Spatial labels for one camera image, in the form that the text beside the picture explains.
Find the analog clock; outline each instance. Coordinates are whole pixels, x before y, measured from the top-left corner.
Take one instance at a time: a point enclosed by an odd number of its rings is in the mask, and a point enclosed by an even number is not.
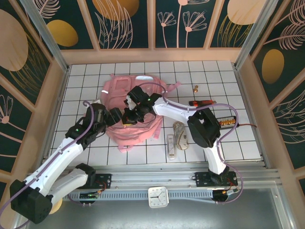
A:
[[[148,189],[148,201],[151,208],[166,207],[169,203],[166,187],[151,187]]]

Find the gold circle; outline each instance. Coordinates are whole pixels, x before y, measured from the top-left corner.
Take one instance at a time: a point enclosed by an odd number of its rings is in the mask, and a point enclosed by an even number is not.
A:
[[[62,205],[62,198],[56,204],[53,205],[49,215],[57,212],[59,210],[59,208],[61,207],[61,205]]]
[[[265,0],[230,0],[228,3],[228,18],[237,25],[253,24],[262,8]]]
[[[132,17],[138,11],[140,5],[139,0],[92,0],[95,8],[103,17],[114,21],[118,21],[119,17],[119,7],[117,1],[122,10],[124,10],[124,8],[127,10],[130,17]]]
[[[56,43],[71,47],[77,44],[78,36],[75,29],[65,21],[53,20],[47,24],[51,34],[53,35]]]
[[[20,70],[28,58],[28,39],[23,27],[9,13],[0,10],[0,66]]]
[[[284,56],[277,49],[271,49],[264,57],[262,65],[263,79],[266,83],[275,83],[284,68]]]

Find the brass screw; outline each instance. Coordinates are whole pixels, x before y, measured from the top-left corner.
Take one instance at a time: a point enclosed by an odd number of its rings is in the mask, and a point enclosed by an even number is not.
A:
[[[195,86],[195,88],[193,89],[193,91],[194,91],[195,93],[198,92],[198,85]]]

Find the pink backpack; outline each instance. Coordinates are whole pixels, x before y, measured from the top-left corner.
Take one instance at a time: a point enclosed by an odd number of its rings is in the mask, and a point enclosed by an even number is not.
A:
[[[118,107],[122,112],[126,108],[124,100],[126,99],[127,93],[137,85],[147,82],[159,83],[164,86],[167,91],[174,90],[180,83],[172,84],[167,87],[166,83],[156,77],[147,75],[120,75],[114,76],[111,74],[112,79],[107,81],[103,87],[101,93],[101,101],[105,105],[107,110],[114,107]],[[152,93],[162,93],[162,88],[154,84],[145,84],[141,88],[148,95]],[[133,145],[142,143],[146,139],[154,136],[158,139],[163,120],[162,116],[157,115],[154,117],[153,114],[147,114],[144,117],[144,123],[138,122],[136,125],[125,126],[122,121],[107,128],[106,134],[119,145],[121,152],[127,151],[132,148]]]

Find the clock face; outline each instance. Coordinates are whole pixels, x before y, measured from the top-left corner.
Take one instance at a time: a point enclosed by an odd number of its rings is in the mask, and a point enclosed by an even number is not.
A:
[[[169,203],[166,187],[151,187],[148,189],[148,201],[151,208],[166,207]]]

